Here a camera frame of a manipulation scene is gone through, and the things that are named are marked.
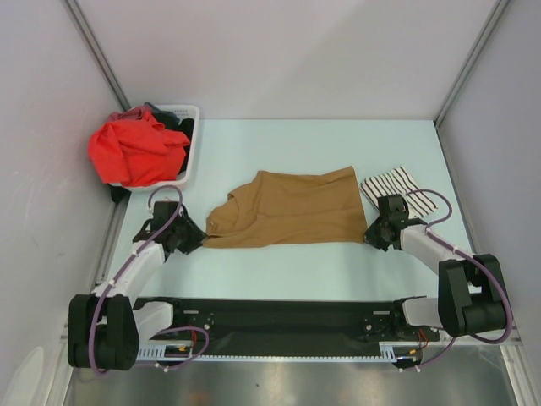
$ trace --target folded striped cloth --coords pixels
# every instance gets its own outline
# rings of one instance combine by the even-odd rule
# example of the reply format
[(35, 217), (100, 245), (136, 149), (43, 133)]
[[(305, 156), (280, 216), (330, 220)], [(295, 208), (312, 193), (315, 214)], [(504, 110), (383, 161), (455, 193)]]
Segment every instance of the folded striped cloth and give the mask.
[[(403, 166), (391, 169), (387, 173), (372, 178), (366, 178), (359, 185), (375, 208), (378, 208), (378, 197), (387, 195), (402, 195), (419, 189), (412, 175)], [(425, 194), (415, 193), (406, 196), (409, 208), (409, 218), (426, 217), (438, 209), (438, 206)]]

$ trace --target brown shirt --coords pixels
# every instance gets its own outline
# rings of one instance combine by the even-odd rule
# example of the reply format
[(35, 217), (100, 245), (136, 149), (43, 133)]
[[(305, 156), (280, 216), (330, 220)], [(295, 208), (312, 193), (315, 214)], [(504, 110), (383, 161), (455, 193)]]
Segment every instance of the brown shirt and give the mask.
[(209, 248), (270, 244), (362, 243), (367, 224), (355, 171), (325, 175), (259, 171), (207, 218)]

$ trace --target white table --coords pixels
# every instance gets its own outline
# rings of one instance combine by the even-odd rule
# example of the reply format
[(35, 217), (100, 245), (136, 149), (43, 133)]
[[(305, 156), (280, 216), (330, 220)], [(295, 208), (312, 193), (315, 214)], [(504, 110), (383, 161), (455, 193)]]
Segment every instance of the white table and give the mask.
[[(227, 192), (258, 170), (322, 174), (353, 166), (358, 181), (403, 165), (421, 187), (449, 198), (455, 215), (434, 229), (470, 249), (434, 125), (430, 121), (206, 120), (199, 127), (195, 171), (183, 193), (189, 215), (205, 219)], [(148, 193), (130, 197), (108, 277), (130, 253), (132, 237), (150, 217)], [(159, 197), (175, 197), (164, 192)], [(429, 218), (442, 216), (446, 208)], [(368, 224), (378, 212), (363, 195)], [(206, 299), (394, 300), (435, 296), (437, 278), (401, 251), (367, 244), (276, 245), (262, 249), (199, 248), (173, 254), (141, 296)]]

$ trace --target white plastic basket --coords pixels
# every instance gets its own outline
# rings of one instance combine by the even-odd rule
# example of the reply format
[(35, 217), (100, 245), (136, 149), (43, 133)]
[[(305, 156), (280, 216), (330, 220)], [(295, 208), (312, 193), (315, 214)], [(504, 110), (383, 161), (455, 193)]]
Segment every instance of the white plastic basket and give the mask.
[[(186, 165), (186, 171), (180, 173), (176, 180), (166, 180), (163, 182), (157, 182), (149, 186), (136, 186), (125, 187), (132, 192), (148, 192), (163, 186), (164, 184), (171, 184), (177, 186), (181, 190), (185, 190), (188, 185), (189, 177), (194, 167), (195, 159), (195, 147), (197, 146), (197, 135), (199, 128), (199, 109), (196, 106), (190, 106), (189, 104), (162, 104), (156, 105), (160, 110), (164, 112), (174, 112), (179, 119), (193, 118), (194, 119), (194, 133), (192, 134), (192, 142), (189, 148), (189, 155), (187, 156), (188, 163)], [(112, 186), (121, 186), (121, 184), (111, 184)]]

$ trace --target gray floor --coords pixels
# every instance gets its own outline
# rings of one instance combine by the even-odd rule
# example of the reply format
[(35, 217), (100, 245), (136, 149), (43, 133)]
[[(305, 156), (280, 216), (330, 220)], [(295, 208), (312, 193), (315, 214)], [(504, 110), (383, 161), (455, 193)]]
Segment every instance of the gray floor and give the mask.
[(454, 348), (421, 373), (392, 365), (197, 362), (101, 380), (74, 374), (64, 406), (91, 405), (515, 405), (497, 347)]

